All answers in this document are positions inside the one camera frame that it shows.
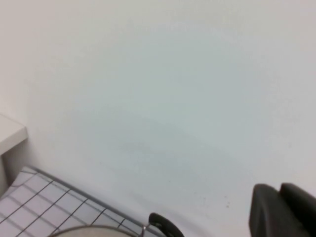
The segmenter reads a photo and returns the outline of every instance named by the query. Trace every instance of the white wall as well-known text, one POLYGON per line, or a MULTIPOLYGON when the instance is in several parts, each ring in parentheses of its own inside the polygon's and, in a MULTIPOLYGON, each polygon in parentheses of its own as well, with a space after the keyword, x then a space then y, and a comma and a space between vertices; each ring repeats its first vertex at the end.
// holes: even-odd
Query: white wall
POLYGON ((7 154, 187 236, 248 236, 258 182, 316 194, 313 0, 0 7, 7 154))

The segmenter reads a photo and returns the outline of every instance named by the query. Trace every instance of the round lid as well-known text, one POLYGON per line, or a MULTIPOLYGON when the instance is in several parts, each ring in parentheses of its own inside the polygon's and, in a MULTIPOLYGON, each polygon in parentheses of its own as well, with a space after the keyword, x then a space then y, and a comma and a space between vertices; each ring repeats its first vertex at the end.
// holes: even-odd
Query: round lid
POLYGON ((59 232, 52 237, 135 237, 113 227, 91 226, 76 227, 59 232))

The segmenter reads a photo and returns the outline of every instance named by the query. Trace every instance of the black handle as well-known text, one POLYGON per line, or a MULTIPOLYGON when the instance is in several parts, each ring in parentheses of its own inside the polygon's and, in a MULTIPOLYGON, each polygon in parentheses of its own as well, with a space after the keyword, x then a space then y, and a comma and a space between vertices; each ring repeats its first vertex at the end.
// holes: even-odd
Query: black handle
POLYGON ((171 221, 159 214, 151 213, 149 215, 149 224, 157 227, 167 237, 184 237, 171 221))

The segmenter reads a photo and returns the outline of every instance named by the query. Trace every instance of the white shelf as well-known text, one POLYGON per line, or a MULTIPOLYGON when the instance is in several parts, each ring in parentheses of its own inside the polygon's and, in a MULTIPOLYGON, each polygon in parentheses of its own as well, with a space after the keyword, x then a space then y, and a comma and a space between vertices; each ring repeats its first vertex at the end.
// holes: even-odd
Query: white shelf
POLYGON ((27 137, 25 126, 0 114, 0 156, 27 137))

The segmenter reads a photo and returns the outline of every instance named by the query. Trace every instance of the metal rim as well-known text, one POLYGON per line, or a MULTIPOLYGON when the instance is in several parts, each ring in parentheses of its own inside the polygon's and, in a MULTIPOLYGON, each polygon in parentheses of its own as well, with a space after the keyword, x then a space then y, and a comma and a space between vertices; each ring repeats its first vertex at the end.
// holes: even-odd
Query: metal rim
POLYGON ((55 233, 49 237, 58 237, 59 235, 62 235, 64 233, 67 233, 69 231, 73 231, 73 230, 78 230, 78 229, 86 229, 86 228, 101 228, 101 229, 110 229, 110 230, 114 230, 117 232, 121 232, 123 234, 126 234, 126 236, 130 236, 130 237, 137 237, 135 235, 132 235, 129 232, 123 231, 123 230, 119 230, 117 227, 113 227, 113 226, 101 226, 101 225, 93 225, 93 226, 77 226, 77 227, 72 227, 63 231, 60 231, 58 233, 55 233))

